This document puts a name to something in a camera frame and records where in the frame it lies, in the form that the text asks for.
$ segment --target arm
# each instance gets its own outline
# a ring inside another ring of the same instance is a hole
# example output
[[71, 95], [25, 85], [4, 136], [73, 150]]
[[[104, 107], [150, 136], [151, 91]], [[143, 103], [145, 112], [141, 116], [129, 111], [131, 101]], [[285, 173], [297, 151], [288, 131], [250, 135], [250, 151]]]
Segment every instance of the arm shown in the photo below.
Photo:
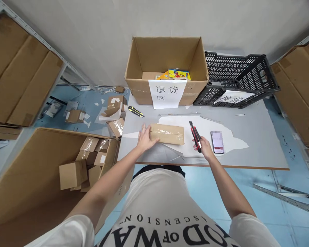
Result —
[[241, 213], [250, 214], [256, 217], [251, 205], [248, 203], [243, 193], [239, 190], [237, 185], [215, 157], [210, 143], [205, 137], [201, 138], [200, 143], [202, 145], [202, 153], [210, 164], [217, 188], [219, 189], [223, 204], [228, 211], [230, 218], [232, 219]]
[[114, 196], [137, 159], [159, 141], [159, 139], [150, 141], [149, 132], [150, 125], [147, 129], [143, 125], [142, 131], [138, 134], [137, 146], [94, 184], [66, 218], [84, 214], [90, 218], [94, 228], [96, 227], [106, 203]]

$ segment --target black shorts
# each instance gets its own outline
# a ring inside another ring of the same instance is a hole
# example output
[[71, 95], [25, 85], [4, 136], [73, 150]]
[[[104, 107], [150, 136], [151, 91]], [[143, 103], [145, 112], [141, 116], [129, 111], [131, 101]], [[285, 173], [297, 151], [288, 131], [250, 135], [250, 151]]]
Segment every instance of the black shorts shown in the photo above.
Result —
[[134, 176], [133, 179], [136, 178], [138, 175], [140, 175], [143, 172], [147, 172], [153, 169], [167, 169], [167, 170], [171, 170], [173, 172], [178, 172], [180, 173], [183, 177], [185, 177], [185, 172], [182, 171], [182, 168], [180, 166], [174, 166], [174, 165], [147, 165], [145, 167], [143, 167], [141, 170], [139, 170]]

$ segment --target white t-shirt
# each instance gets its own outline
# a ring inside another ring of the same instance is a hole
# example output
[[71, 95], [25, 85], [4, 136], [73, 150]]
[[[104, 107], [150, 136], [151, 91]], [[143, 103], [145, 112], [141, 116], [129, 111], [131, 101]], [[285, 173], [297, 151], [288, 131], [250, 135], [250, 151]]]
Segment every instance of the white t-shirt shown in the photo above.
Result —
[[[280, 246], [265, 225], [248, 214], [234, 217], [227, 234], [190, 197], [185, 178], [165, 169], [144, 172], [133, 180], [119, 219], [98, 243], [99, 247], [195, 245]], [[75, 215], [27, 246], [93, 247], [93, 225], [87, 216]]]

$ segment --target black plastic crate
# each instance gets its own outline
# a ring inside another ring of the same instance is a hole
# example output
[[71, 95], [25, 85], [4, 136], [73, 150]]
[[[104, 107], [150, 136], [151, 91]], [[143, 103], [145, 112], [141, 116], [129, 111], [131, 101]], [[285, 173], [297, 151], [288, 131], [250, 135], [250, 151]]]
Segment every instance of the black plastic crate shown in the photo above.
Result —
[[[206, 51], [205, 57], [209, 81], [194, 101], [194, 105], [242, 109], [280, 90], [265, 55], [234, 57]], [[243, 91], [255, 95], [236, 104], [228, 102], [214, 104], [226, 90]]]

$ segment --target smartphone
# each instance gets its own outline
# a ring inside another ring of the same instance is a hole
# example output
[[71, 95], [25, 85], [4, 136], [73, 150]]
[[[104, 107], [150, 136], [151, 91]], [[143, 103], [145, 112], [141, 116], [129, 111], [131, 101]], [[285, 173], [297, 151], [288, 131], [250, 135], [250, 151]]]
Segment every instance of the smartphone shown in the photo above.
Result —
[[213, 152], [217, 154], [224, 153], [222, 131], [213, 130], [210, 132], [210, 135], [212, 136]]

